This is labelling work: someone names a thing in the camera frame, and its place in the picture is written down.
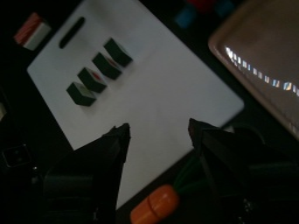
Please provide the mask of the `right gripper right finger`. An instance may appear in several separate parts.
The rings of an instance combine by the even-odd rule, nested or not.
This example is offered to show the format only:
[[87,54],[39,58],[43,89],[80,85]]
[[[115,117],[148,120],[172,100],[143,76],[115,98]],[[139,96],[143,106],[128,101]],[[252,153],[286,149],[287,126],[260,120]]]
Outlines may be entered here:
[[195,119],[188,132],[209,184],[215,224],[299,224],[299,161]]

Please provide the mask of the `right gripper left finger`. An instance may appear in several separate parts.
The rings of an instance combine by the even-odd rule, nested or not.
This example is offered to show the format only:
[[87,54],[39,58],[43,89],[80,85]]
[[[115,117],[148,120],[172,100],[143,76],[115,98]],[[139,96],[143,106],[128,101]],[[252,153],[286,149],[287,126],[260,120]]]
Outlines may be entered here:
[[115,224],[129,140],[129,125],[123,124],[51,168],[43,181],[41,224]]

